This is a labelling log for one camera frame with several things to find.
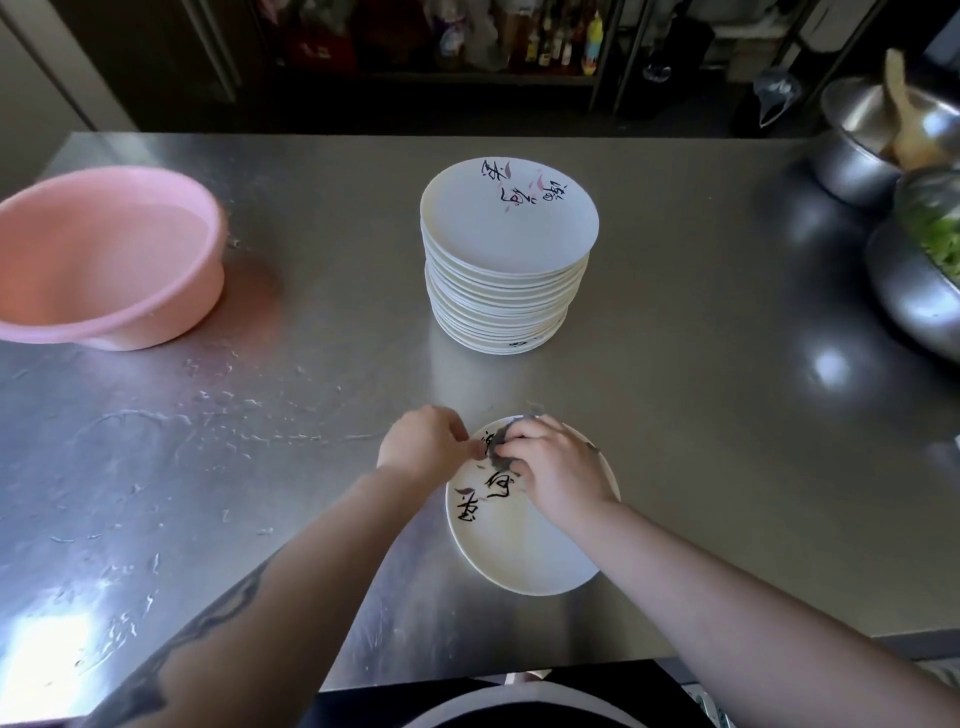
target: right hand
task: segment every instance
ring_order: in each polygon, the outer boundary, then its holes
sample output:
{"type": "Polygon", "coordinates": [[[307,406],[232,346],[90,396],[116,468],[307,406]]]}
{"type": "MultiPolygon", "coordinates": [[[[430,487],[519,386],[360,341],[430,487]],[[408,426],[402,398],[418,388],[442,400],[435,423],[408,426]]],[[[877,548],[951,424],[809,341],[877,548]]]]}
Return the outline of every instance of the right hand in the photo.
{"type": "Polygon", "coordinates": [[[618,502],[597,453],[550,415],[517,420],[496,453],[518,458],[511,470],[526,480],[527,496],[564,532],[596,505],[618,502]]]}

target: pink plastic basin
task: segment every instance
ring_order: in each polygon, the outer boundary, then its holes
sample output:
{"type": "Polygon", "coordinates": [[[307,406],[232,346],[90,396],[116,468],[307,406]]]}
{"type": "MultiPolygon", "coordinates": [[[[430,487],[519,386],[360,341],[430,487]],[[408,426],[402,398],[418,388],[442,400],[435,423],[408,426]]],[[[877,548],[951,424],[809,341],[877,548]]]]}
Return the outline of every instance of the pink plastic basin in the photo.
{"type": "Polygon", "coordinates": [[[209,313],[227,220],[202,184],[148,167],[40,182],[0,203],[0,339],[129,351],[209,313]]]}

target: tattoo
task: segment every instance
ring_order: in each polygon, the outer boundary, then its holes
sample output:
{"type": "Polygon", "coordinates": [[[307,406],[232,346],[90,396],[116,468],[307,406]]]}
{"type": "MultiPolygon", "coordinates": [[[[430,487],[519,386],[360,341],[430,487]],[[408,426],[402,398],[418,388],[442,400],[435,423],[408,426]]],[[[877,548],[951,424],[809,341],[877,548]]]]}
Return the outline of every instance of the tattoo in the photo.
{"type": "Polygon", "coordinates": [[[216,627],[247,609],[260,589],[263,571],[273,558],[271,556],[191,619],[173,639],[151,655],[93,713],[81,721],[78,728],[116,728],[163,710],[167,699],[160,687],[159,673],[170,655],[185,644],[202,640],[216,627]]]}

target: left hand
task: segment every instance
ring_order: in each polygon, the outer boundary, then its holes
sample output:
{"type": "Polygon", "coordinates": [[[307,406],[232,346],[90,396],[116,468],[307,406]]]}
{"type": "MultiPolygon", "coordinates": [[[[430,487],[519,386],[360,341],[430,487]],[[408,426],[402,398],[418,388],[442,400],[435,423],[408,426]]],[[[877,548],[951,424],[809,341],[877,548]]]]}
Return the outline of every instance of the left hand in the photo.
{"type": "Polygon", "coordinates": [[[403,476],[426,498],[470,458],[486,454],[482,441],[470,440],[460,415],[427,404],[394,423],[380,444],[376,467],[403,476]]]}

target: wooden spatula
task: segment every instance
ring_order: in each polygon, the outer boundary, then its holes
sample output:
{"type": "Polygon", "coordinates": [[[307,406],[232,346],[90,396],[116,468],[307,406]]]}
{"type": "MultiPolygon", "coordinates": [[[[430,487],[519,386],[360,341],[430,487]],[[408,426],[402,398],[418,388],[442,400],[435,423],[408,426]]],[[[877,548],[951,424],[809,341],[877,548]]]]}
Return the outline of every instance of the wooden spatula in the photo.
{"type": "Polygon", "coordinates": [[[887,93],[897,108],[900,129],[892,143],[894,156],[904,172],[948,161],[947,154],[924,129],[923,116],[910,103],[903,72],[903,53],[889,48],[884,67],[887,93]]]}

